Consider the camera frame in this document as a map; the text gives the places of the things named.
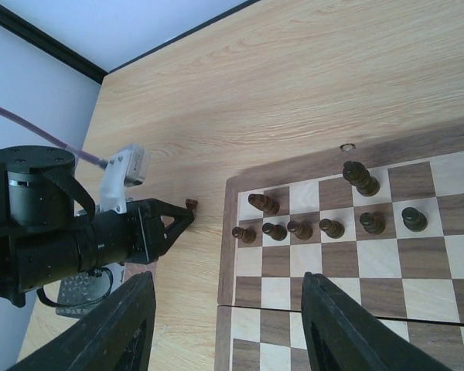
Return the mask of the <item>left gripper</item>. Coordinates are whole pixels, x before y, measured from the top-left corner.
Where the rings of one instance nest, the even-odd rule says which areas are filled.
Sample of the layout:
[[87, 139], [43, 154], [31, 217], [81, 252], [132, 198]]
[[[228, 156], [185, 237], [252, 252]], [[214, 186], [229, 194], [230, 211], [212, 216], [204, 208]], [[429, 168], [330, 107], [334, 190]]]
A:
[[113, 210], [98, 213], [74, 231], [77, 270], [85, 272], [121, 262], [153, 263], [193, 221], [191, 209], [157, 199], [131, 202], [123, 214]]

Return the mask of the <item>dark pawn chess piece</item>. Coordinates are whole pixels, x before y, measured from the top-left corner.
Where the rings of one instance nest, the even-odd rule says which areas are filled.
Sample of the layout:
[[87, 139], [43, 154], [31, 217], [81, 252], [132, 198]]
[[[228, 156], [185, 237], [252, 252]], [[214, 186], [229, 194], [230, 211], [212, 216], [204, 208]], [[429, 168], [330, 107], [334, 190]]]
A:
[[411, 232], [421, 232], [427, 225], [426, 216], [414, 207], [406, 207], [401, 212], [404, 226]]
[[359, 218], [360, 224], [369, 234], [381, 234], [385, 230], [385, 219], [381, 213], [362, 213]]
[[327, 237], [332, 239], [339, 239], [345, 232], [345, 228], [341, 222], [328, 218], [319, 221], [319, 228]]
[[273, 240], [282, 241], [287, 237], [288, 231], [281, 224], [265, 223], [261, 228], [263, 234]]
[[256, 240], [256, 232], [251, 228], [236, 226], [231, 231], [232, 236], [245, 244], [251, 244]]

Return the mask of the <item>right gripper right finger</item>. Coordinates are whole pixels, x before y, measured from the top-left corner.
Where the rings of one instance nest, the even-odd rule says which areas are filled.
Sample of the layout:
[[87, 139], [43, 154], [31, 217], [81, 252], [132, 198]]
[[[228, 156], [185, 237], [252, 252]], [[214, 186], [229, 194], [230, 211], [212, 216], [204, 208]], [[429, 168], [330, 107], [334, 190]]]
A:
[[312, 370], [447, 370], [322, 274], [305, 273], [302, 325]]

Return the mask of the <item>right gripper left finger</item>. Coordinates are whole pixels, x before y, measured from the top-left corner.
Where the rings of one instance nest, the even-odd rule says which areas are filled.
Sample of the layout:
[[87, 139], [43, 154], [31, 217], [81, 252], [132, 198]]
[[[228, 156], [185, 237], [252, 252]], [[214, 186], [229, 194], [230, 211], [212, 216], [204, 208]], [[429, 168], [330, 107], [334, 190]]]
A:
[[147, 370], [155, 325], [151, 271], [136, 274], [11, 370]]

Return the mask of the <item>dark tall chess piece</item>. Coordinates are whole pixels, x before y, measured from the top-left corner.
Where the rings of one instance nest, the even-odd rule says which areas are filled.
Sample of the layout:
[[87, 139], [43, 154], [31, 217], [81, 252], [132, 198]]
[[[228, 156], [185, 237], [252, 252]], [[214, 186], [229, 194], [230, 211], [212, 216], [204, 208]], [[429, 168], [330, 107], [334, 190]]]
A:
[[375, 196], [380, 190], [380, 183], [361, 162], [347, 161], [343, 163], [343, 177], [365, 197]]

